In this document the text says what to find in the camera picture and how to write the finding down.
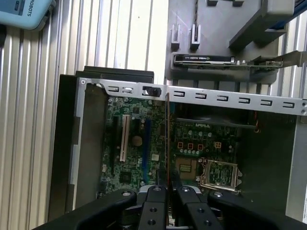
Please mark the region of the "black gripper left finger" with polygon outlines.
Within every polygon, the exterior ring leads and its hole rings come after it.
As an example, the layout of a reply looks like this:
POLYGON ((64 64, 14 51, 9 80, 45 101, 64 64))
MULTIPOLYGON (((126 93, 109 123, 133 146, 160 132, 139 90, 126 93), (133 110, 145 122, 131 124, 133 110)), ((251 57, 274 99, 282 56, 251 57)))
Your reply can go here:
POLYGON ((164 230, 167 175, 156 172, 156 184, 139 193, 119 189, 38 227, 39 230, 164 230))

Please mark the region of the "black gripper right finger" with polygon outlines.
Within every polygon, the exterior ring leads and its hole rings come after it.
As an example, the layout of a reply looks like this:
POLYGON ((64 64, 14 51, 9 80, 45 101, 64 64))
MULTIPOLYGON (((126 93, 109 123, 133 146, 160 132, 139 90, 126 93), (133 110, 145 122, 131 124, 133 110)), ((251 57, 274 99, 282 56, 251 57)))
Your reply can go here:
POLYGON ((175 219, 195 230, 296 230, 297 220, 270 213, 228 191, 213 190, 207 195, 183 185, 178 170, 170 172, 175 219))

